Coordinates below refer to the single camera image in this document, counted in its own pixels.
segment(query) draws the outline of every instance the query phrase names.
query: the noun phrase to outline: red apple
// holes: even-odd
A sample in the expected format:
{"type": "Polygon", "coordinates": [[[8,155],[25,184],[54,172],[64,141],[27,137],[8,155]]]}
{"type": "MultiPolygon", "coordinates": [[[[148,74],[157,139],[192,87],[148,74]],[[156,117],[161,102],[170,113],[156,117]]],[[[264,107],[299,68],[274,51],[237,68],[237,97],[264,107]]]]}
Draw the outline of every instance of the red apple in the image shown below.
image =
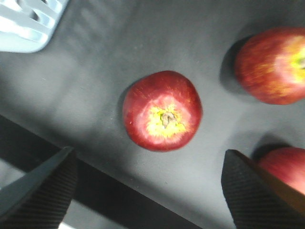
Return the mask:
{"type": "Polygon", "coordinates": [[[305,28],[273,28],[250,38],[237,54],[235,74],[264,103],[284,105],[305,98],[305,28]]]}
{"type": "Polygon", "coordinates": [[[305,149],[285,147],[273,150],[261,158],[258,165],[305,195],[305,149]]]}
{"type": "Polygon", "coordinates": [[[203,109],[193,84],[183,75],[163,71],[135,83],[123,104],[129,137],[152,151],[186,145],[196,133],[203,109]]]}

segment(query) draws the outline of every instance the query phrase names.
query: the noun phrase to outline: textured rubber pad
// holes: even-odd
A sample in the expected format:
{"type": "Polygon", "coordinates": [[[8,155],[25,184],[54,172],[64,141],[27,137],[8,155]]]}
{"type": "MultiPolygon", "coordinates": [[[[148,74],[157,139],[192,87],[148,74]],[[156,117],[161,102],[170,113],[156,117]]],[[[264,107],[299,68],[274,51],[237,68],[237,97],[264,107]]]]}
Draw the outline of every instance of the textured rubber pad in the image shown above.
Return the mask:
{"type": "Polygon", "coordinates": [[[238,229],[305,229],[305,196],[240,152],[226,152],[221,183],[238,229]]]}
{"type": "Polygon", "coordinates": [[[76,183],[76,156],[64,148],[0,191],[0,229],[57,229],[76,183]]]}

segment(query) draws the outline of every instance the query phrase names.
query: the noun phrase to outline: gray table surface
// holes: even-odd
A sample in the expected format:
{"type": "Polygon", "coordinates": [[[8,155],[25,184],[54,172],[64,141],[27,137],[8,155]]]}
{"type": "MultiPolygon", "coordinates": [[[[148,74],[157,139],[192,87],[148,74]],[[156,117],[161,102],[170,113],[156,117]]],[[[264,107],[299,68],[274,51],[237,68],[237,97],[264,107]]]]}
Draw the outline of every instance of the gray table surface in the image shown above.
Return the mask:
{"type": "Polygon", "coordinates": [[[245,94],[233,45],[274,26],[305,26],[304,9],[301,0],[71,0],[44,50],[0,53],[0,114],[76,147],[85,162],[200,227],[232,229],[220,185],[225,150],[305,147],[305,100],[278,106],[245,94]],[[188,77],[204,107],[193,140],[169,153],[138,147],[121,121],[126,88],[162,70],[188,77]]]}

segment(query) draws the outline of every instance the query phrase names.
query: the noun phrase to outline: apple stem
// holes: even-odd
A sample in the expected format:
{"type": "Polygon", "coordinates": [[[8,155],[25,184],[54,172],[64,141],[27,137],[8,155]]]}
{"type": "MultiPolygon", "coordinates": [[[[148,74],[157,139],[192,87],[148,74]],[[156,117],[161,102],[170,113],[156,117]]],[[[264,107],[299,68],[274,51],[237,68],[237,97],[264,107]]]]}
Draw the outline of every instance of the apple stem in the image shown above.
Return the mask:
{"type": "Polygon", "coordinates": [[[166,128],[169,123],[177,121],[172,112],[163,113],[161,116],[161,120],[162,120],[162,125],[164,126],[164,128],[166,128]]]}

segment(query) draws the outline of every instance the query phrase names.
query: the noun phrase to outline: plastic container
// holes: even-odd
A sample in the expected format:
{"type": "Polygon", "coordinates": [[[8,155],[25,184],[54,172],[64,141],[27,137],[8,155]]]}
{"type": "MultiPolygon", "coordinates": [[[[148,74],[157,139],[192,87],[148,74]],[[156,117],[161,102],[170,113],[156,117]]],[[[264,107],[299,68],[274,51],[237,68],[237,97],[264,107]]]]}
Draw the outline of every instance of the plastic container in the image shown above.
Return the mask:
{"type": "Polygon", "coordinates": [[[0,0],[0,51],[44,48],[69,0],[0,0]]]}

